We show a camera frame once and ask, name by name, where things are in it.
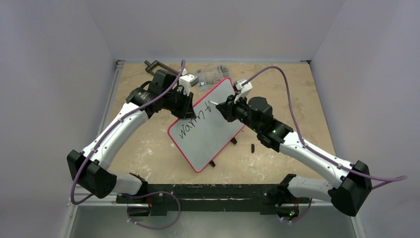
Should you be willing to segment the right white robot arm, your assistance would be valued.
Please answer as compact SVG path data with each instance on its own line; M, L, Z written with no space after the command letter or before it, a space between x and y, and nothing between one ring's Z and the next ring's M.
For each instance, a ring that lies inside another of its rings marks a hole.
M330 202L341 213L354 217L372 191L368 165L333 156L299 137L292 127L275 119L264 97L234 100L228 96L216 109L227 122L239 121L257 134L265 147L292 157L322 176L322 179L288 175L278 188L285 202L307 197Z

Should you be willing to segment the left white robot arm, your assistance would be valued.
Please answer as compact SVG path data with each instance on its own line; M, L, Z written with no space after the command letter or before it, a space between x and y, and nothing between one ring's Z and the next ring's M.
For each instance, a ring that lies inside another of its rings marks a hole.
M178 119L194 119L193 92L199 78L157 70L151 81L132 90L111 123L80 152L72 150L67 163L73 179L71 193L80 185L97 198L123 193L136 203L146 200L146 181L139 175L117 175L108 171L113 159L132 134L155 113L167 110Z

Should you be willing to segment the red framed whiteboard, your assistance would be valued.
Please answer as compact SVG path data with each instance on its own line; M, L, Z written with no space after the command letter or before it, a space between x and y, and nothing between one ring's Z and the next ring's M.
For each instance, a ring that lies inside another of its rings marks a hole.
M231 79L225 78L194 104L194 119L177 119L168 127L168 136L193 171L201 172L243 129L237 120L227 122L212 103L234 94Z

